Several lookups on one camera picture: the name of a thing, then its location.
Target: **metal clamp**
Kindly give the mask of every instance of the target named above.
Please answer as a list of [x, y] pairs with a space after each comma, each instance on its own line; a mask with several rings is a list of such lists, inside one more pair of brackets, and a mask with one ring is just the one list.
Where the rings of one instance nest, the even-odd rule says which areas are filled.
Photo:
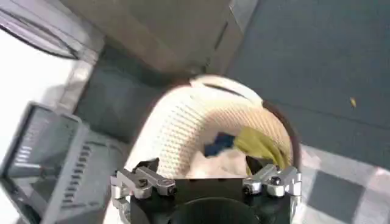
[[151, 171], [147, 167], [139, 167], [135, 170], [138, 176], [148, 180], [148, 182], [156, 188], [158, 194], [165, 196], [175, 195], [177, 192], [176, 183], [174, 180], [164, 178], [159, 174]]
[[255, 175], [243, 179], [243, 191], [247, 195], [259, 194], [261, 186], [265, 185], [268, 194], [276, 197], [282, 197], [286, 193], [299, 196], [301, 181], [301, 173], [295, 167], [289, 166], [283, 171], [278, 171], [275, 165], [268, 164]]
[[149, 198], [152, 195], [152, 185], [148, 180], [126, 169], [118, 171], [116, 176], [111, 176], [111, 189], [114, 205], [117, 199], [129, 196], [130, 194], [138, 199]]

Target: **bolt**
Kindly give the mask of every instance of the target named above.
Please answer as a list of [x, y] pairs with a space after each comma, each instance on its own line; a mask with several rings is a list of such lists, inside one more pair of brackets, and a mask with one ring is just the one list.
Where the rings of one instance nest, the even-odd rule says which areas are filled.
[[280, 177], [278, 177], [278, 176], [271, 177], [271, 184], [272, 185], [280, 185], [281, 182], [282, 182], [282, 180], [280, 179]]
[[245, 195], [251, 195], [252, 194], [252, 189], [249, 186], [244, 186], [243, 187], [243, 193]]
[[169, 185], [169, 184], [173, 183], [172, 180], [167, 180], [167, 179], [163, 180], [162, 182], [163, 182], [163, 184], [166, 184], [166, 185]]
[[177, 188], [175, 186], [171, 186], [168, 188], [168, 195], [175, 195], [177, 193]]
[[147, 185], [147, 179], [139, 179], [136, 187], [140, 188], [140, 187], [145, 187], [146, 185]]

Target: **blue cloth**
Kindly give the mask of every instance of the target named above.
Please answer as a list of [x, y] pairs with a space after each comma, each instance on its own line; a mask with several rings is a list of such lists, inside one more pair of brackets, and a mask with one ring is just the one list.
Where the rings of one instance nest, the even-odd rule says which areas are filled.
[[225, 149], [229, 149], [233, 146], [235, 136], [229, 135], [224, 132], [219, 132], [214, 139], [214, 143], [205, 144], [205, 156], [216, 156]]

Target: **woven basket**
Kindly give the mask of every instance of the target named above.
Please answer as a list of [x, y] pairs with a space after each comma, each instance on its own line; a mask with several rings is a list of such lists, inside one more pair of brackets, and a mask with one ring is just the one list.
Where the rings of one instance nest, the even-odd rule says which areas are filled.
[[243, 127], [256, 128], [280, 144], [290, 163], [299, 168], [300, 148], [287, 120], [248, 87], [216, 75], [197, 77], [158, 101], [126, 168], [159, 157], [160, 175], [183, 178], [194, 153], [203, 151], [218, 132], [237, 136]]

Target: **white cloth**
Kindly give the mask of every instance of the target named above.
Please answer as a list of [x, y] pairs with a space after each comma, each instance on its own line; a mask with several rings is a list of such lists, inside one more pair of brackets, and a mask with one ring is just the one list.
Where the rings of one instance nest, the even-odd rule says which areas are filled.
[[245, 154], [237, 149], [227, 149], [217, 156], [205, 157], [196, 152], [186, 178], [239, 178], [246, 177]]

